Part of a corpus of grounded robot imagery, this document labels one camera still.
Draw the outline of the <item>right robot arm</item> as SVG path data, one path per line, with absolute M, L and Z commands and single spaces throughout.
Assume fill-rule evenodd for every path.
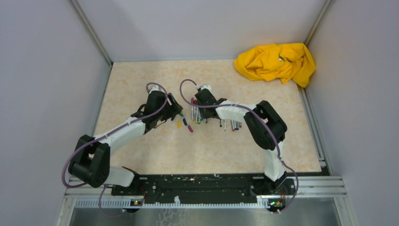
M 216 99 L 207 88 L 195 94 L 203 119 L 231 120 L 247 125 L 255 143 L 264 151 L 265 189 L 271 194 L 282 190 L 286 170 L 282 162 L 282 147 L 287 125 L 267 101 L 242 105 L 225 98 Z

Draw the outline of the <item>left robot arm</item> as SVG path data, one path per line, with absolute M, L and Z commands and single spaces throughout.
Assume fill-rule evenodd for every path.
M 172 121 L 182 111 L 171 93 L 151 91 L 146 103 L 121 125 L 95 137 L 81 136 L 64 171 L 93 188 L 116 185 L 130 195 L 137 194 L 141 189 L 140 180 L 135 179 L 138 173 L 111 166 L 112 153 L 156 128 L 159 122 Z

